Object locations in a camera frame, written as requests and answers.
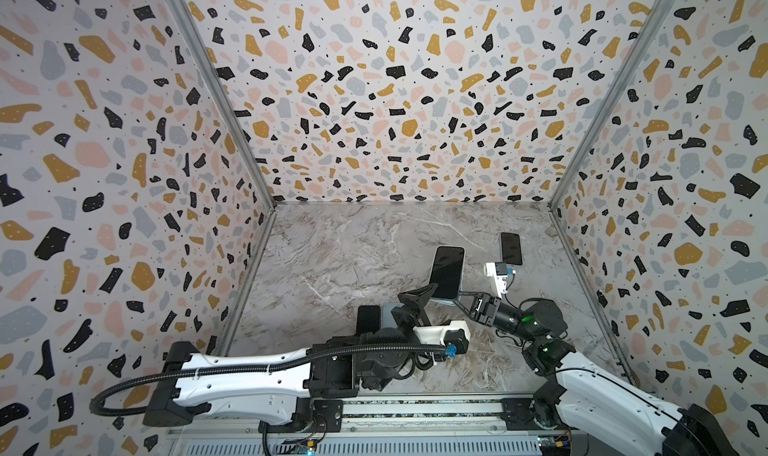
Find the purple phone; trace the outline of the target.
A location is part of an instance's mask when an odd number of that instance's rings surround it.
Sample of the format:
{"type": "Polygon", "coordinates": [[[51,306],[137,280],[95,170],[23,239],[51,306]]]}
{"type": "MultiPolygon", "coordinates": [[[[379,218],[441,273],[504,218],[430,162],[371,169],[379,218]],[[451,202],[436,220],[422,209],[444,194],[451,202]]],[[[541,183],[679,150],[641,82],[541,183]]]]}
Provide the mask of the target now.
{"type": "Polygon", "coordinates": [[[355,335],[362,336],[376,333],[381,328],[381,307],[378,305],[362,305],[357,308],[355,335]]]}

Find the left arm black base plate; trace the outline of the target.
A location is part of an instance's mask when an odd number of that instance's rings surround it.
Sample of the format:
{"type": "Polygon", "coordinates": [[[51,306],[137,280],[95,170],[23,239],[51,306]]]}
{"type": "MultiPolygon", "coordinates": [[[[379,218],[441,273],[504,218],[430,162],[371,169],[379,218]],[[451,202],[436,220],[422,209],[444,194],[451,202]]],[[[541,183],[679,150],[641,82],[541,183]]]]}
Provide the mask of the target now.
{"type": "Polygon", "coordinates": [[[260,421],[259,433],[300,433],[310,430],[338,433],[342,426],[342,400],[298,398],[287,404],[287,417],[282,424],[260,421]]]}

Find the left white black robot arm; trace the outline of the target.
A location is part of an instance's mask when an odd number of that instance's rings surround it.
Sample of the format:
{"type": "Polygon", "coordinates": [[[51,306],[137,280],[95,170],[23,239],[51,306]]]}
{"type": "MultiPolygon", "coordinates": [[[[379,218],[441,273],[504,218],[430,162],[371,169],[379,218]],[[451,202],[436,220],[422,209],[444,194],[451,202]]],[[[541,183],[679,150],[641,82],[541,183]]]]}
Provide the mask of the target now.
{"type": "Polygon", "coordinates": [[[402,292],[383,322],[378,306],[358,310],[357,329],[309,348],[277,355],[214,357],[190,342],[176,342],[165,359],[163,380],[154,389],[143,423],[179,427],[198,415],[251,416],[270,425],[307,420],[304,403],[340,399],[362,389],[381,391],[417,369],[419,345],[438,345],[439,336],[418,330],[429,320],[424,308],[437,285],[402,292]]]}

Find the grey phone case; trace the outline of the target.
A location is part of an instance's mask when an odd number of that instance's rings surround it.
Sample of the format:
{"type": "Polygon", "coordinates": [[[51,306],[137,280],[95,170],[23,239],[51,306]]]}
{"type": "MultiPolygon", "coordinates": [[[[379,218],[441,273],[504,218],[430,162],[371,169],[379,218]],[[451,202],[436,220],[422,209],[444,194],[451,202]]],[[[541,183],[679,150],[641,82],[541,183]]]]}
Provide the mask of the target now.
{"type": "Polygon", "coordinates": [[[403,307],[402,303],[387,303],[382,306],[381,310],[381,327],[382,328],[398,328],[399,323],[395,314],[400,308],[403,307]]]}
{"type": "Polygon", "coordinates": [[[454,299],[432,298],[431,302],[437,305],[450,306],[450,307],[456,307],[456,308],[459,308],[461,306],[461,301],[459,298],[454,298],[454,299]]]}

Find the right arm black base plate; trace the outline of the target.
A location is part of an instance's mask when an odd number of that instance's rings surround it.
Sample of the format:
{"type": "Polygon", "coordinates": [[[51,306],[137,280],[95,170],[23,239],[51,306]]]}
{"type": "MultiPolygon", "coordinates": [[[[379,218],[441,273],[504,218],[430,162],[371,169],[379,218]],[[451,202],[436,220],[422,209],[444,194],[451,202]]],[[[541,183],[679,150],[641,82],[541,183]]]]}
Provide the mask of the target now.
{"type": "Polygon", "coordinates": [[[500,400],[500,418],[509,431],[529,431],[560,434],[568,431],[581,432],[569,426],[557,412],[560,397],[536,397],[533,395],[506,397],[500,400]]]}

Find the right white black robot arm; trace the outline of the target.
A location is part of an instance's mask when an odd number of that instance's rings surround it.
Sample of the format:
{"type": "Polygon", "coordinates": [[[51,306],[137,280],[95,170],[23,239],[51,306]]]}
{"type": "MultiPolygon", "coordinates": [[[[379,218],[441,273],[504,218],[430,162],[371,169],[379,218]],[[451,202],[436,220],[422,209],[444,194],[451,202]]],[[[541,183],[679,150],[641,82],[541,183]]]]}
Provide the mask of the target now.
{"type": "Polygon", "coordinates": [[[455,305],[472,321],[518,339],[529,368],[545,378],[531,410],[543,428],[581,430],[623,455],[733,455],[706,408],[682,408],[599,367],[563,339],[562,311],[551,299],[526,308],[488,293],[460,292],[455,305]]]}

